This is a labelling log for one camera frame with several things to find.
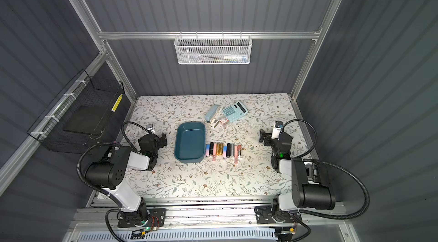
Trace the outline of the teal plastic storage box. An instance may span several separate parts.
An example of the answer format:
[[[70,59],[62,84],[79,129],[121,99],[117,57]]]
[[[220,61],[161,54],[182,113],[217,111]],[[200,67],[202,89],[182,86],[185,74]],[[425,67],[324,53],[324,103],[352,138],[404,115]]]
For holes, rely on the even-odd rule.
[[[175,158],[181,163],[198,163],[205,156],[206,129],[202,122],[185,122],[176,134]]]

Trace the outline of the dark red black lipstick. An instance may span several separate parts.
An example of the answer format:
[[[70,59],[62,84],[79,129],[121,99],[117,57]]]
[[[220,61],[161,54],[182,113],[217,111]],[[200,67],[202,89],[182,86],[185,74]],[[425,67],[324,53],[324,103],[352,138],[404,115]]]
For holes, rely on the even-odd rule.
[[[242,158],[242,146],[241,145],[238,145],[238,159],[241,159]]]

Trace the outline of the pink lip gloss tube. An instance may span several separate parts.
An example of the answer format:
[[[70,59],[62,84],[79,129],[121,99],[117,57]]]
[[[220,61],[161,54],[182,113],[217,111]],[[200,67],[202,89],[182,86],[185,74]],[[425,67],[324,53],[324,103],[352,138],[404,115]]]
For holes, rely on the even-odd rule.
[[[234,164],[238,164],[238,145],[234,146]]]

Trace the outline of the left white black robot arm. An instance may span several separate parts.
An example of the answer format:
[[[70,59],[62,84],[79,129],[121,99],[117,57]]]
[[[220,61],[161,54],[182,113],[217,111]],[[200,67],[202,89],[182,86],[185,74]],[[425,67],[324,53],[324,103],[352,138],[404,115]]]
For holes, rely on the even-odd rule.
[[[167,136],[146,134],[138,139],[140,152],[131,146],[119,144],[98,144],[103,157],[90,164],[82,178],[88,184],[101,190],[117,205],[119,228],[138,227],[151,230],[164,226],[166,209],[149,210],[145,200],[139,196],[124,179],[128,168],[138,171],[152,171],[157,164],[158,150],[167,146]]]

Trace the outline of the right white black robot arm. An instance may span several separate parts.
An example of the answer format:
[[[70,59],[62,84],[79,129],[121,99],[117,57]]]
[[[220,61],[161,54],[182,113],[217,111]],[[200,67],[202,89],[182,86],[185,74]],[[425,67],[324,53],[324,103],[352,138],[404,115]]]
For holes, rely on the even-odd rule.
[[[325,166],[292,159],[292,140],[293,137],[280,128],[275,128],[271,133],[260,130],[259,142],[272,149],[271,168],[290,176],[292,188],[290,193],[279,194],[270,207],[264,208],[264,221],[271,216],[273,221],[283,222],[290,219],[291,212],[304,208],[333,210],[335,207],[335,195],[328,180],[322,177]]]

